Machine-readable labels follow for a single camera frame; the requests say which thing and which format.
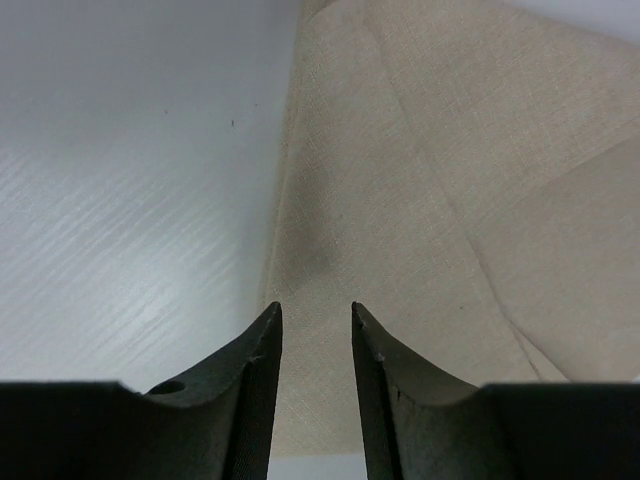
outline linen cloth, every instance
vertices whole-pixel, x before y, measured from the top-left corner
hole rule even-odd
[[[362,449],[354,300],[477,385],[640,374],[639,52],[483,0],[305,3],[275,455]]]

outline black metal jaw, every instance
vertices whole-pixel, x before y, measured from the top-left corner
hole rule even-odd
[[[476,388],[353,305],[368,478],[640,478],[640,386]]]
[[[266,479],[282,312],[146,395],[118,383],[0,384],[7,479]]]

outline textured white surface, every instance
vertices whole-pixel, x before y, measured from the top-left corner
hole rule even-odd
[[[0,378],[191,366],[253,320],[295,0],[6,0]]]

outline dark spot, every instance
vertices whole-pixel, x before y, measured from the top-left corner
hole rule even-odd
[[[168,395],[181,392],[185,388],[186,385],[178,380],[167,380],[149,390],[149,395]]]

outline white surface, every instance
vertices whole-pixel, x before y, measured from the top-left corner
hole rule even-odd
[[[255,318],[296,4],[2,3],[0,378],[146,390]]]
[[[269,480],[366,480],[364,455],[273,458]]]

